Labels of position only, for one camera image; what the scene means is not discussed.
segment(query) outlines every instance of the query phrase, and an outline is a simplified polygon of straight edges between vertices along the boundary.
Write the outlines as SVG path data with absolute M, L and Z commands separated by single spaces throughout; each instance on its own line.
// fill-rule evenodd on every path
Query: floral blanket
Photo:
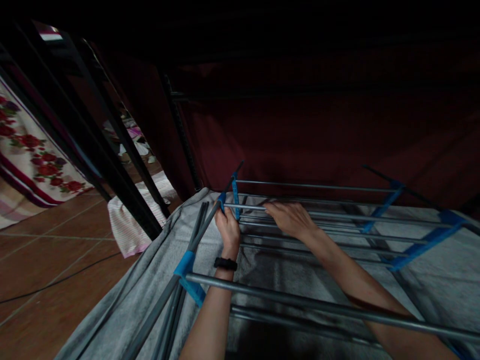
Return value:
M 0 229 L 90 189 L 0 77 Z

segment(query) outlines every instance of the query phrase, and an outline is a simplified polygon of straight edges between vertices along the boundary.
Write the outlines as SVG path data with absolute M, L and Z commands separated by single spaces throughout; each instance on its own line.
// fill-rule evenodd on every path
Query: red rose pattern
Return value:
M 44 176 L 52 176 L 58 173 L 59 170 L 52 164 L 41 165 L 38 167 L 38 173 Z
M 32 153 L 30 162 L 37 167 L 37 174 L 33 178 L 37 183 L 45 183 L 49 180 L 49 185 L 58 187 L 62 193 L 78 193 L 85 189 L 85 183 L 78 181 L 69 181 L 67 183 L 61 178 L 62 169 L 67 161 L 49 153 L 45 149 L 46 139 L 39 139 L 36 136 L 17 134 L 17 130 L 9 125 L 16 122 L 16 113 L 22 111 L 12 101 L 0 96 L 0 141 L 1 137 L 8 138 L 12 147 L 24 149 Z
M 47 162 L 55 161 L 57 159 L 55 155 L 52 155 L 48 152 L 44 153 L 41 158 Z
M 82 183 L 78 181 L 70 181 L 65 184 L 65 187 L 71 192 L 77 192 L 82 188 Z
M 9 137 L 15 134 L 15 129 L 11 128 L 10 126 L 0 126 L 0 135 Z
M 40 165 L 44 164 L 44 161 L 42 159 L 39 159 L 38 157 L 35 157 L 30 161 L 37 166 L 40 166 Z
M 59 177 L 54 177 L 52 180 L 50 180 L 50 185 L 52 186 L 59 186 L 63 184 L 63 180 Z
M 40 140 L 30 134 L 20 136 L 19 140 L 27 148 L 36 148 L 38 145 L 40 145 Z

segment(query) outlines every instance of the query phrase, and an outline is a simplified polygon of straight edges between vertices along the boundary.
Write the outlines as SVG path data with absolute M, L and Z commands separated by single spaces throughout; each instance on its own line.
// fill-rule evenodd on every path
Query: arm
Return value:
M 353 305 L 413 317 L 314 224 L 302 205 L 271 202 L 264 206 L 284 233 L 299 239 L 315 255 Z M 365 324 L 394 359 L 457 359 L 435 335 L 371 321 L 365 321 Z
M 240 228 L 230 208 L 225 208 L 225 215 L 217 210 L 215 223 L 223 239 L 221 257 L 237 261 Z M 233 281 L 234 272 L 217 268 L 215 277 Z M 225 357 L 231 300 L 232 292 L 229 290 L 213 286 L 208 289 L 203 306 L 181 351 L 180 360 L 214 360 Z

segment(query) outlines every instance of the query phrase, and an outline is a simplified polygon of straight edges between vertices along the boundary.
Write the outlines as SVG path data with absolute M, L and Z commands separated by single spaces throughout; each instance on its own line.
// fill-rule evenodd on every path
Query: wrist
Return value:
M 223 246 L 223 250 L 221 251 L 221 258 L 230 259 L 234 262 L 237 261 L 237 257 L 239 255 L 240 244 L 228 244 Z
M 321 228 L 310 229 L 303 233 L 298 239 L 304 243 L 307 248 L 328 239 L 328 235 Z

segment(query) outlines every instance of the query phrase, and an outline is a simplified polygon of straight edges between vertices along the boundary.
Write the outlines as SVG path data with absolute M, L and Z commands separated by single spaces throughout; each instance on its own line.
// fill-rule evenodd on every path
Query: tiled floor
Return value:
M 141 181 L 131 164 L 134 182 Z M 161 168 L 149 164 L 151 174 Z M 180 201 L 170 206 L 173 211 Z M 0 301 L 32 292 L 119 251 L 107 203 L 77 196 L 0 231 Z M 137 256 L 116 255 L 46 290 L 0 304 L 0 359 L 52 359 Z

